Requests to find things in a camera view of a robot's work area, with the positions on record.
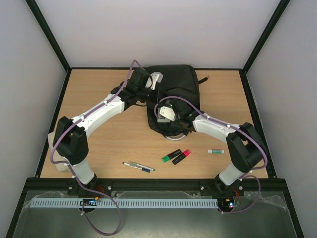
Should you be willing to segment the black student bag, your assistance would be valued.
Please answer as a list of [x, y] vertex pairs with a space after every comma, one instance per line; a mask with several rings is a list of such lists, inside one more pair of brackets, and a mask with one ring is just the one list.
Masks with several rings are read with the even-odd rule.
[[199, 84], [207, 81], [207, 78], [199, 80], [195, 69], [190, 65], [154, 65], [148, 67], [148, 72], [160, 72], [163, 79], [156, 89], [159, 89], [159, 97], [156, 103], [147, 104], [147, 119], [150, 129], [161, 134], [169, 140], [180, 140], [193, 130], [173, 129], [169, 123], [158, 123], [159, 108], [163, 106], [174, 110], [175, 115], [180, 112], [192, 110], [193, 120], [199, 115], [194, 108], [200, 109]]

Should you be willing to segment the beige pencil case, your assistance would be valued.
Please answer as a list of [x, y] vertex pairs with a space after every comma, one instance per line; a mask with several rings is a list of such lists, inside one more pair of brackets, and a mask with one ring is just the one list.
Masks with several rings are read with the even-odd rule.
[[[55, 132], [51, 132], [48, 134], [48, 144], [49, 144], [49, 150], [52, 152], [53, 150], [53, 140], [54, 140], [54, 136], [55, 136]], [[60, 156], [59, 153], [57, 151], [54, 152], [53, 154], [53, 161], [54, 162], [58, 162], [58, 161], [63, 161], [63, 163], [58, 163], [58, 164], [54, 164], [56, 169], [59, 172], [67, 172], [69, 171], [68, 166], [65, 164], [65, 158]]]

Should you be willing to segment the grey notebook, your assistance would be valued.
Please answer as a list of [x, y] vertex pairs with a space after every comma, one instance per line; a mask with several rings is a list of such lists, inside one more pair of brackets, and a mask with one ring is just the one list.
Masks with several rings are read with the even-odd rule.
[[169, 123], [170, 122], [170, 119], [167, 119], [161, 115], [159, 115], [159, 117], [157, 118], [157, 122], [158, 123]]

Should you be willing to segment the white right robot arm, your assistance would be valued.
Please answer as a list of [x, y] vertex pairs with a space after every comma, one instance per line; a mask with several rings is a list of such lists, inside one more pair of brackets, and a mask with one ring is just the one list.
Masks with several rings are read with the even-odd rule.
[[231, 162], [217, 177], [216, 189], [227, 194], [233, 183], [242, 179], [251, 170], [265, 168], [268, 164], [267, 148], [252, 124], [228, 123], [203, 113], [188, 100], [171, 96], [173, 122], [189, 131], [207, 134], [225, 143]]

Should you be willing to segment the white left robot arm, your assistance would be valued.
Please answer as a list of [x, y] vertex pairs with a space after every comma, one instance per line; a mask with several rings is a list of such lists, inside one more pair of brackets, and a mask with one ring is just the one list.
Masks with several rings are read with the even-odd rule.
[[113, 116], [138, 101], [147, 101], [162, 79], [160, 72], [130, 70], [127, 78], [97, 105], [71, 119], [60, 118], [55, 131], [48, 135], [51, 163], [60, 171], [70, 170], [82, 184], [89, 184], [96, 177], [87, 159], [89, 136]]

